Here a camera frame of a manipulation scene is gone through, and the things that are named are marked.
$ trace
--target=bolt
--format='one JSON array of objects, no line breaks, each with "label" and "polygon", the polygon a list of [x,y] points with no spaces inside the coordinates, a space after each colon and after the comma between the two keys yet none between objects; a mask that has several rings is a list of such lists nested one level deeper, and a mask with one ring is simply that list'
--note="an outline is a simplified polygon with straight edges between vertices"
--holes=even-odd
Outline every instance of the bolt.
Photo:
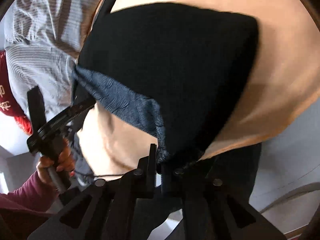
[{"label": "bolt", "polygon": [[97,186],[97,187],[102,187],[104,186],[106,183],[106,181],[104,179],[97,179],[94,184]]},{"label": "bolt", "polygon": [[214,179],[213,180],[213,185],[217,186],[217,187],[220,187],[222,186],[223,182],[221,179]]},{"label": "bolt", "polygon": [[133,174],[136,176],[141,176],[143,174],[143,170],[142,169],[135,169]]},{"label": "bolt", "polygon": [[174,170],[174,173],[177,174],[177,175],[182,175],[184,173],[184,171],[183,171],[182,168],[178,168],[178,169]]}]

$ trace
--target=metal screw head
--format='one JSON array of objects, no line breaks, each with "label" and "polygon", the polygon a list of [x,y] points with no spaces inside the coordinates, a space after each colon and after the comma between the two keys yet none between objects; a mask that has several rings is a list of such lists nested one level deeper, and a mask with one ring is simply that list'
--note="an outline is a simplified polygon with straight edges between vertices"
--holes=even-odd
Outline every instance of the metal screw head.
[{"label": "metal screw head", "polygon": [[182,168],[178,168],[178,169],[174,170],[174,173],[177,174],[177,175],[182,175],[184,173],[184,171],[183,171]]},{"label": "metal screw head", "polygon": [[97,187],[102,187],[104,186],[106,183],[106,181],[104,179],[97,179],[94,184],[97,186]]},{"label": "metal screw head", "polygon": [[220,187],[222,186],[223,182],[221,179],[214,179],[213,180],[213,185],[217,186],[217,187]]},{"label": "metal screw head", "polygon": [[143,174],[143,170],[142,169],[135,169],[133,174],[136,176],[141,176]]}]

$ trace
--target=gray striped fabric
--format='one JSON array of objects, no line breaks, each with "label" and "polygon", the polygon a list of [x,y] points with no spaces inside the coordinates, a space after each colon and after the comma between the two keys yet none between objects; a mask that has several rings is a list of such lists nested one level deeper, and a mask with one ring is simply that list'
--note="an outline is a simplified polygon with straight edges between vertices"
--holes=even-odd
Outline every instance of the gray striped fabric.
[{"label": "gray striped fabric", "polygon": [[27,91],[38,85],[47,119],[71,101],[71,68],[100,0],[16,0],[4,18],[12,93],[29,116]]}]

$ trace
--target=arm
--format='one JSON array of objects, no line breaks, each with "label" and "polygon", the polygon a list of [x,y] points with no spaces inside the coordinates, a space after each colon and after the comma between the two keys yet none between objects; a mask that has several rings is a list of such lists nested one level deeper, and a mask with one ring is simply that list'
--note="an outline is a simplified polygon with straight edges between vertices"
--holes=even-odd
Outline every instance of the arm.
[{"label": "arm", "polygon": [[46,212],[58,196],[58,192],[52,186],[44,184],[35,172],[19,189],[3,196],[30,210]]}]

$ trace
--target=chinese character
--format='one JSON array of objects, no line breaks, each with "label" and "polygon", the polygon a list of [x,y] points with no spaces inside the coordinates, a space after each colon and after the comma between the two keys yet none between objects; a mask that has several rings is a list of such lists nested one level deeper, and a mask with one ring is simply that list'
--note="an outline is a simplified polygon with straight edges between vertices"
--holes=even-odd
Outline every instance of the chinese character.
[{"label": "chinese character", "polygon": [[9,106],[8,104],[9,104],[9,101],[5,101],[5,102],[3,102],[3,103],[0,103],[0,108],[2,108],[3,111],[4,111],[4,110],[9,111],[8,108],[11,107],[11,106]]},{"label": "chinese character", "polygon": [[1,96],[1,98],[3,98],[4,94],[5,94],[4,87],[3,87],[3,85],[0,85],[0,96]]}]

